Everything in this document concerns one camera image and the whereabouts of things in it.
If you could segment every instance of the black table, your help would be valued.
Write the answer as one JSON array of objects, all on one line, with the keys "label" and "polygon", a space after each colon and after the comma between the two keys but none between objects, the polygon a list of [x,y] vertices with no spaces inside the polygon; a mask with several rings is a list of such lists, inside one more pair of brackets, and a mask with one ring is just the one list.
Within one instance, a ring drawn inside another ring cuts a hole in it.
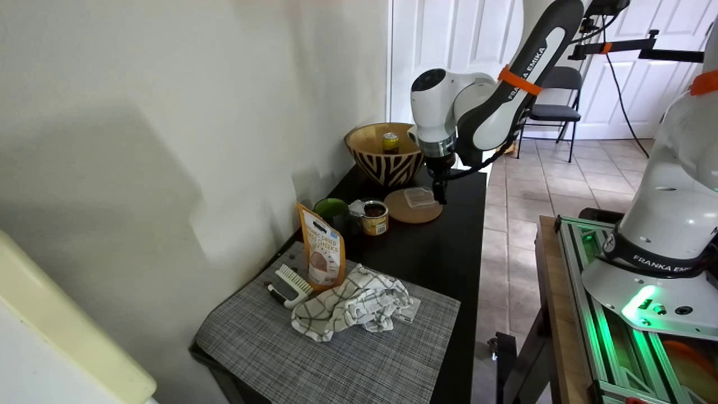
[{"label": "black table", "polygon": [[[414,185],[427,186],[429,176],[419,172]],[[350,260],[385,269],[391,277],[435,289],[463,303],[433,390],[433,401],[470,401],[484,185],[487,178],[482,172],[451,181],[444,213],[429,225],[402,225],[392,220],[387,234],[378,239],[352,235],[345,240]],[[357,169],[352,169],[331,191],[331,195],[348,203],[384,199],[385,194],[385,188],[373,185]],[[297,239],[299,234],[293,234],[280,252],[293,245]],[[228,401],[240,401],[240,398],[244,401],[267,401],[254,392],[252,386],[242,384],[201,353],[198,344],[191,345],[191,353],[198,362],[208,365]]]}]

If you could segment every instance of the woven basket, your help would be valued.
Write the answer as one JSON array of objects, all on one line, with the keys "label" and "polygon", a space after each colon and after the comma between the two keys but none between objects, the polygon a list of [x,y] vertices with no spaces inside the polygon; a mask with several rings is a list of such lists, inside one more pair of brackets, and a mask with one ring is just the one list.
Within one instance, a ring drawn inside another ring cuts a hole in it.
[{"label": "woven basket", "polygon": [[[350,131],[344,143],[352,153],[358,171],[364,171],[376,185],[392,188],[411,181],[422,167],[424,158],[409,124],[371,124]],[[384,134],[394,133],[399,147],[394,153],[384,151]]]}]

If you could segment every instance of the small bowl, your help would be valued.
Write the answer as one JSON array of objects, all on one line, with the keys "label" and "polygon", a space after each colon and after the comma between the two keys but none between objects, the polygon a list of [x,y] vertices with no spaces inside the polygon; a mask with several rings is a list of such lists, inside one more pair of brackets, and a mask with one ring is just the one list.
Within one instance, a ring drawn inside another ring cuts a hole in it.
[{"label": "small bowl", "polygon": [[339,197],[323,197],[313,205],[313,211],[329,223],[334,216],[350,216],[350,205]]},{"label": "small bowl", "polygon": [[[424,156],[409,133],[411,124],[371,124],[350,131],[344,143],[360,172],[384,188],[409,185],[419,171]],[[385,153],[385,133],[398,134],[394,151]]]}]

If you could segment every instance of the black cable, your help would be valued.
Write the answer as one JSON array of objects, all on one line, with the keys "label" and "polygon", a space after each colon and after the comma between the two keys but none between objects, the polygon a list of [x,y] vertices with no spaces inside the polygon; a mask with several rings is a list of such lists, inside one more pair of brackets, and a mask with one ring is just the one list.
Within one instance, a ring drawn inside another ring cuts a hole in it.
[{"label": "black cable", "polygon": [[592,33],[569,40],[569,44],[584,42],[584,40],[588,40],[588,39],[594,39],[594,35],[603,33],[603,32],[615,23],[615,18],[616,18],[616,16],[612,16],[606,24],[601,24],[601,27],[594,29]]},{"label": "black cable", "polygon": [[612,83],[615,83],[615,93],[620,94],[620,107],[622,107],[624,122],[625,122],[625,126],[627,126],[627,131],[630,131],[630,138],[633,138],[633,142],[641,149],[641,153],[648,158],[648,151],[647,151],[647,149],[641,147],[641,142],[636,140],[636,134],[634,134],[634,131],[633,131],[633,124],[630,124],[630,120],[627,120],[625,104],[624,104],[624,93],[622,93],[622,83],[620,83],[620,78],[616,78],[616,75],[615,75],[615,68],[612,68],[612,61],[610,61],[608,55],[606,55],[606,61],[608,61],[610,77],[612,77]]}]

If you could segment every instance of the wooden table edge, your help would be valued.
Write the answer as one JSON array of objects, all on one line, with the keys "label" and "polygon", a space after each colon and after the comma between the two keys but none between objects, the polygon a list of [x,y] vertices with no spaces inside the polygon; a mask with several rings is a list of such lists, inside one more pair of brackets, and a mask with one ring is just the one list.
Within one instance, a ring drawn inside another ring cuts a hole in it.
[{"label": "wooden table edge", "polygon": [[590,401],[588,388],[592,384],[584,336],[574,307],[574,294],[568,279],[568,267],[557,234],[557,217],[538,217],[535,266],[541,303],[547,307],[551,325],[551,349],[557,362],[557,381],[560,401],[580,404]]}]

